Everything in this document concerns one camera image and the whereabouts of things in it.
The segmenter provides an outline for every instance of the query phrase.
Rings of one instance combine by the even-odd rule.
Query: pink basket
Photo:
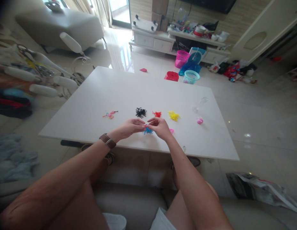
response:
[[[183,50],[177,51],[175,67],[180,69],[187,62],[189,57],[190,57],[190,54],[187,53],[186,51],[183,51]]]

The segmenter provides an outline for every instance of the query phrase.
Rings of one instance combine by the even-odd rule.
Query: wristwatch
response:
[[[116,143],[110,139],[110,137],[107,136],[107,134],[102,134],[99,139],[101,139],[105,144],[106,146],[108,146],[109,148],[114,148],[116,146]]]

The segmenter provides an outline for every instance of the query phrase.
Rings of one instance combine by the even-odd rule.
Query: sofa cushion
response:
[[[127,230],[150,229],[159,207],[167,210],[156,188],[97,182],[93,191],[102,212],[121,214]]]

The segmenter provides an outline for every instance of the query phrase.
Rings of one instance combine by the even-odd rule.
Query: red container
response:
[[[180,69],[187,62],[189,57],[190,54],[188,52],[183,50],[177,51],[175,67]]]
[[[176,73],[176,72],[172,72],[172,71],[169,71],[169,72],[167,72],[167,74],[165,75],[165,77],[164,77],[164,79],[165,80],[172,80],[172,81],[178,81],[178,79],[179,79],[179,75],[178,75],[178,73]]]

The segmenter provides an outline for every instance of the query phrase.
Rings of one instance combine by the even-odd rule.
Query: television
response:
[[[236,0],[182,0],[192,5],[198,5],[213,11],[228,14]]]

